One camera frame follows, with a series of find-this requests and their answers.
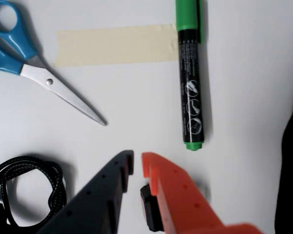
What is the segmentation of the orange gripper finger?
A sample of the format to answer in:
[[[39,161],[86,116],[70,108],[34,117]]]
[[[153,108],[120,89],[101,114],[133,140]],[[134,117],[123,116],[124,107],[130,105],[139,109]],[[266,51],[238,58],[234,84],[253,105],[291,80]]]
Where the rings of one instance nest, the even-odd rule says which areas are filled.
[[[251,224],[224,225],[181,167],[156,153],[142,153],[143,175],[158,201],[167,234],[259,234]]]

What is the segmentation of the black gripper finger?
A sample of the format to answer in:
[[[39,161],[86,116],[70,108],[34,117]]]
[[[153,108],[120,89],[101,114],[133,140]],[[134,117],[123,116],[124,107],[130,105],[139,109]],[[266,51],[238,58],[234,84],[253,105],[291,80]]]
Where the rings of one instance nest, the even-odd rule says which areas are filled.
[[[128,178],[133,171],[134,152],[125,150],[118,153],[39,233],[117,233],[122,196],[127,192]]]

